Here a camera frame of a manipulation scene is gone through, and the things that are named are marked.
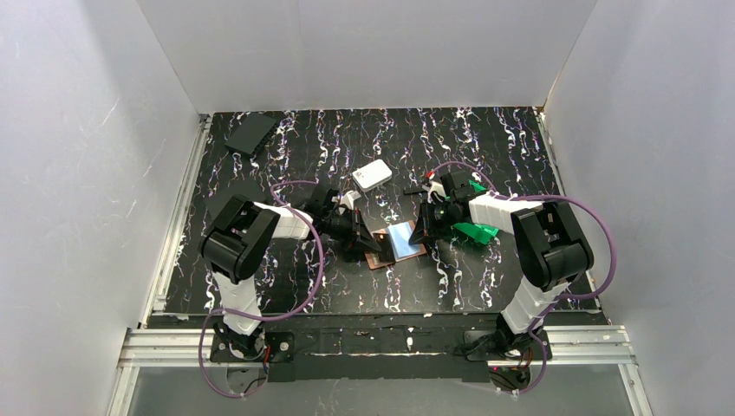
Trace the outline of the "tan leather card holder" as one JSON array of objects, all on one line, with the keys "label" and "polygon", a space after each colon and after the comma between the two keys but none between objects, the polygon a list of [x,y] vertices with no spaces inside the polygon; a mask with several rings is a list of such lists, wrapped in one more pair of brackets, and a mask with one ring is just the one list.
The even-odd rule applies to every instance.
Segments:
[{"label": "tan leather card holder", "polygon": [[409,243],[409,238],[414,228],[414,221],[409,220],[374,231],[372,236],[378,243],[380,251],[377,253],[365,253],[368,268],[377,270],[410,258],[425,255],[427,250],[424,244]]}]

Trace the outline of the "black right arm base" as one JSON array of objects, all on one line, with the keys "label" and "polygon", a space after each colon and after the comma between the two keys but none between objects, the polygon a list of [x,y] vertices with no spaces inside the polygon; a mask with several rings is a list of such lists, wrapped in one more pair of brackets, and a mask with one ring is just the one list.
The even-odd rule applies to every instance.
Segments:
[{"label": "black right arm base", "polygon": [[528,366],[541,361],[543,355],[553,357],[548,334],[542,329],[533,333],[511,334],[509,338],[497,330],[468,330],[453,353],[468,361],[510,361],[511,365]]}]

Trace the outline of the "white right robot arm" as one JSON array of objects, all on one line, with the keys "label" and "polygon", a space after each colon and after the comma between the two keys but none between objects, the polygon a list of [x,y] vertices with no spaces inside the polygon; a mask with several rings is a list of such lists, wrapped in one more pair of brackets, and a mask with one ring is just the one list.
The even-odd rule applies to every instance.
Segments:
[{"label": "white right robot arm", "polygon": [[594,254],[562,196],[505,197],[478,185],[466,171],[449,172],[420,204],[411,244],[441,239],[460,225],[490,226],[515,239],[523,277],[498,318],[507,336],[539,328],[557,298],[594,264]]}]

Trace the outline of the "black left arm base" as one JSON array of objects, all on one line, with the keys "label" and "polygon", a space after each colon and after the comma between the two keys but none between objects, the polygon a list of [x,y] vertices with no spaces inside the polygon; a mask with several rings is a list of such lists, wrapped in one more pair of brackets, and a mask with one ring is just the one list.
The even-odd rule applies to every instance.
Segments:
[{"label": "black left arm base", "polygon": [[291,362],[296,338],[291,332],[273,332],[259,326],[251,335],[241,335],[222,322],[213,326],[210,361],[221,363]]}]

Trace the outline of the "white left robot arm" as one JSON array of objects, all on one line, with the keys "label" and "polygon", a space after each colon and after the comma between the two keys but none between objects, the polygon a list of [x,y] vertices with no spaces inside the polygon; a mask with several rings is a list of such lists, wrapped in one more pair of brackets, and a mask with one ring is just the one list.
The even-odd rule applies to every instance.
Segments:
[{"label": "white left robot arm", "polygon": [[325,250],[322,236],[349,252],[381,251],[361,212],[346,195],[318,182],[301,209],[283,201],[276,205],[232,196],[213,220],[199,247],[212,271],[221,297],[224,325],[236,335],[253,335],[265,318],[257,306],[253,276],[274,239],[313,240],[321,262],[312,301],[322,284]]}]

